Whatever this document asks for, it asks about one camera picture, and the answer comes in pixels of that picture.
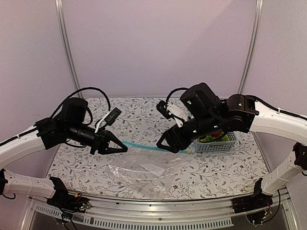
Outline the clear zip top bag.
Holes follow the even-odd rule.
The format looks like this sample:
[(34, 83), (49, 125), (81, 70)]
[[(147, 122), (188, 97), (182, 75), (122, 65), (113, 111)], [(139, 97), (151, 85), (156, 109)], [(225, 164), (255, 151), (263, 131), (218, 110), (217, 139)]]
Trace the clear zip top bag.
[(107, 164), (108, 175), (150, 200), (161, 201), (166, 198), (188, 154), (185, 151), (171, 153), (128, 141), (123, 143), (128, 151)]

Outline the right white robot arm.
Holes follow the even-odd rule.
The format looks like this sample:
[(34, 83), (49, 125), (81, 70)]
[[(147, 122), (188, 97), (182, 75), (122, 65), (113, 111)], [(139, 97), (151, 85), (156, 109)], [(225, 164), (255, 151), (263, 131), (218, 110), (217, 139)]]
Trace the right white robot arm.
[(183, 87), (180, 101), (192, 118), (168, 101), (160, 101), (157, 110), (176, 124), (165, 131), (157, 147), (172, 153), (185, 150), (197, 139), (216, 132), (260, 132), (296, 142), (288, 157), (270, 174), (260, 178), (248, 199), (252, 209), (263, 205), (296, 175), (307, 169), (307, 118), (276, 108), (254, 95), (233, 94), (221, 100), (202, 82)]

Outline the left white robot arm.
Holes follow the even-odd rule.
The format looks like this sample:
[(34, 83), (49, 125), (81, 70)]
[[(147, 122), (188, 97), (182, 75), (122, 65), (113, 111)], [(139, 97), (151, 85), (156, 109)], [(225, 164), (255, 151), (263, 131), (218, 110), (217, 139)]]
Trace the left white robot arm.
[(24, 194), (53, 199), (61, 208), (71, 204), (69, 192), (60, 178), (36, 178), (15, 174), (5, 167), (32, 153), (51, 149), (68, 140), (90, 148), (90, 154), (101, 155), (127, 152), (128, 148), (105, 127), (91, 128), (84, 123), (91, 111), (81, 98), (67, 98), (55, 117), (47, 117), (23, 133), (0, 144), (0, 194)]

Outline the green toy grapes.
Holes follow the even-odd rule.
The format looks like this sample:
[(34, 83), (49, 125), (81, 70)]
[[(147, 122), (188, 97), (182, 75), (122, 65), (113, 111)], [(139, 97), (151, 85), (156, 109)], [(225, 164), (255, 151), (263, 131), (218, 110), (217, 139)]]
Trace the green toy grapes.
[(228, 135), (220, 135), (220, 136), (206, 136), (203, 139), (199, 139), (200, 143), (209, 143), (209, 142), (219, 142), (219, 141), (230, 141), (230, 138)]

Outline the floral table mat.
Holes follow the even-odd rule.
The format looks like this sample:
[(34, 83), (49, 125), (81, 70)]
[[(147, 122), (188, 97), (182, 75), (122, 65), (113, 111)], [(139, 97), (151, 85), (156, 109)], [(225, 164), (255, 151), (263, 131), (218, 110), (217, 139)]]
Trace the floral table mat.
[[(173, 120), (156, 109), (157, 98), (113, 98), (122, 113), (109, 130), (120, 140), (155, 146)], [(165, 199), (208, 199), (243, 195), (253, 191), (254, 182), (268, 173), (263, 156), (251, 133), (236, 132), (230, 151), (183, 154), (184, 165), (174, 177)], [(48, 176), (60, 178), (71, 191), (88, 195), (143, 199), (137, 188), (126, 186), (110, 171), (118, 154), (93, 156), (88, 148), (61, 145)]]

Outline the red toy tomato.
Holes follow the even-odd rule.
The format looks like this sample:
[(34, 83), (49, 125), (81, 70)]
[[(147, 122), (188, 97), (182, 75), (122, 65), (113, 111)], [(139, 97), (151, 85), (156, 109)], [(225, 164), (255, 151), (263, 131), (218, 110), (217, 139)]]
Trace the red toy tomato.
[(223, 133), (222, 132), (215, 132), (212, 134), (213, 137), (219, 137), (221, 136)]

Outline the blue plastic basket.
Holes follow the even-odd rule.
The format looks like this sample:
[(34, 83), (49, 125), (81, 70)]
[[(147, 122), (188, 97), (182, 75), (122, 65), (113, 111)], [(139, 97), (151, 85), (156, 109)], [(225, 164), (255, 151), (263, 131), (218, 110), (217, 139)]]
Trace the blue plastic basket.
[(228, 151), (236, 143), (237, 138), (234, 132), (223, 133), (222, 135), (228, 135), (230, 141), (219, 141), (219, 142), (209, 142), (209, 143), (200, 143), (199, 139), (193, 141), (193, 147), (196, 153), (203, 152), (213, 152), (213, 151)]

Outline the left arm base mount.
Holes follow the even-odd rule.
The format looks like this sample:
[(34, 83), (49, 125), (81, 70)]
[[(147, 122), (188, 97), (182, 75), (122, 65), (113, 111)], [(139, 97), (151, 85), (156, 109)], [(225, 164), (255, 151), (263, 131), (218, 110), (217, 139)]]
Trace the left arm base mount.
[(72, 220), (73, 214), (77, 212), (84, 213), (89, 209), (91, 207), (89, 199), (83, 197), (82, 193), (69, 194), (65, 184), (59, 178), (49, 177), (49, 179), (53, 183), (55, 193), (51, 198), (47, 198), (47, 204), (58, 208), (62, 212), (62, 225), (65, 229), (69, 229), (64, 223), (64, 218), (66, 217), (76, 230), (77, 227)]

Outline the front aluminium rail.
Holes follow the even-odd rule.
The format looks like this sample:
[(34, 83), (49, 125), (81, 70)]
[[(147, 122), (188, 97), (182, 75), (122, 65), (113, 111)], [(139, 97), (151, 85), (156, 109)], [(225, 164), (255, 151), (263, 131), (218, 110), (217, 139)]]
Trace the front aluminium rail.
[(151, 202), (124, 198), (91, 197), (91, 208), (74, 213), (72, 223), (41, 198), (30, 199), (23, 230), (298, 230), (286, 189), (273, 197), (267, 219), (265, 208), (235, 213), (231, 198)]

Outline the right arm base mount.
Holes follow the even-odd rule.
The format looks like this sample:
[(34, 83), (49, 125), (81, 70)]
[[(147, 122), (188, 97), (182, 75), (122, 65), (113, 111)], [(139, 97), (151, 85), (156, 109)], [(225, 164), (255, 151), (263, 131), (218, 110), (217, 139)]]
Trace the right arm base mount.
[(256, 219), (257, 214), (248, 214), (246, 216), (247, 220), (253, 225), (264, 224), (274, 219), (274, 217), (279, 212), (279, 209), (281, 206), (281, 194), (280, 194), (279, 189), (282, 186), (280, 186), (277, 189), (278, 199), (279, 199), (277, 209), (275, 213), (272, 215), (272, 217), (268, 219), (268, 212), (272, 211), (271, 205), (273, 204), (273, 201), (272, 201), (272, 195), (265, 195), (262, 192), (262, 188), (261, 188), (262, 181), (263, 181), (263, 178), (260, 178), (255, 182), (253, 193), (251, 195), (241, 196), (241, 197), (233, 198), (231, 200), (232, 208), (236, 214), (246, 212), (246, 211), (252, 211), (257, 208), (268, 207), (268, 210), (264, 210), (263, 216), (259, 219)]

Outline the left aluminium frame post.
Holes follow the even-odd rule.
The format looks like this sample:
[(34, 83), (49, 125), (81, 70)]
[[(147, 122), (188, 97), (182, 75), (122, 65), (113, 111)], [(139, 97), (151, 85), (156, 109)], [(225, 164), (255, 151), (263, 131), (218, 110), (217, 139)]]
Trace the left aluminium frame post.
[(65, 57), (67, 60), (67, 65), (68, 69), (70, 72), (71, 76), (71, 81), (74, 86), (75, 90), (79, 90), (80, 83), (79, 79), (77, 76), (77, 71), (75, 68), (72, 52), (71, 52), (71, 47), (69, 43), (69, 37), (68, 37), (68, 32), (67, 32), (67, 27), (66, 27), (66, 22), (65, 22), (65, 15), (64, 15), (64, 8), (63, 8), (63, 1), (62, 0), (55, 0), (55, 8), (56, 8), (56, 14), (57, 14), (57, 19), (58, 19), (58, 24), (59, 24), (59, 32), (60, 36), (62, 39), (62, 45), (65, 53)]

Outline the aluminium frame post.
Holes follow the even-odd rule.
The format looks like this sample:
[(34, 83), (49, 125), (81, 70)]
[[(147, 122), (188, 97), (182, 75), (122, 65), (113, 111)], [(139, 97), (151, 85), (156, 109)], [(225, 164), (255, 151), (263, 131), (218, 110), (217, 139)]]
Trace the aluminium frame post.
[(256, 6), (255, 6), (255, 13), (254, 13), (254, 20), (252, 24), (252, 30), (251, 30), (251, 37), (250, 42), (248, 46), (248, 52), (242, 72), (242, 76), (239, 82), (239, 87), (237, 90), (237, 93), (243, 94), (247, 80), (248, 80), (248, 74), (250, 71), (250, 67), (252, 64), (256, 44), (257, 44), (257, 38), (260, 30), (260, 23), (261, 23), (261, 17), (262, 17), (262, 10), (263, 10), (263, 0), (256, 0)]
[(63, 1), (62, 0), (55, 0), (55, 8), (56, 8), (56, 14), (57, 14), (57, 19), (58, 19), (58, 24), (59, 24), (59, 32), (60, 36), (62, 39), (62, 45), (65, 53), (65, 57), (67, 60), (67, 65), (68, 69), (70, 72), (71, 76), (71, 81), (74, 86), (75, 90), (79, 90), (80, 83), (79, 79), (77, 76), (77, 71), (75, 68), (72, 52), (71, 52), (71, 47), (69, 43), (69, 37), (68, 37), (68, 32), (67, 32), (67, 27), (66, 27), (66, 22), (65, 22), (65, 15), (64, 15), (64, 8), (63, 8)]

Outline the right aluminium frame post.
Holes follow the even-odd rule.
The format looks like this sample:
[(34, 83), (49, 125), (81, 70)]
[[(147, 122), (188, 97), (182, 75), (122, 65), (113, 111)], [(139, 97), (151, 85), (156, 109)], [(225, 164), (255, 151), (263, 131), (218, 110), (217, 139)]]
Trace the right aluminium frame post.
[(263, 10), (263, 0), (256, 0), (256, 6), (255, 6), (255, 13), (254, 13), (254, 20), (252, 24), (252, 30), (251, 30), (251, 37), (250, 42), (248, 46), (248, 52), (242, 72), (242, 76), (239, 82), (239, 87), (237, 90), (237, 93), (243, 94), (247, 80), (248, 80), (248, 74), (250, 71), (250, 67), (252, 64), (256, 44), (257, 44), (257, 38), (260, 30), (260, 23), (261, 23), (261, 17), (262, 17), (262, 10)]

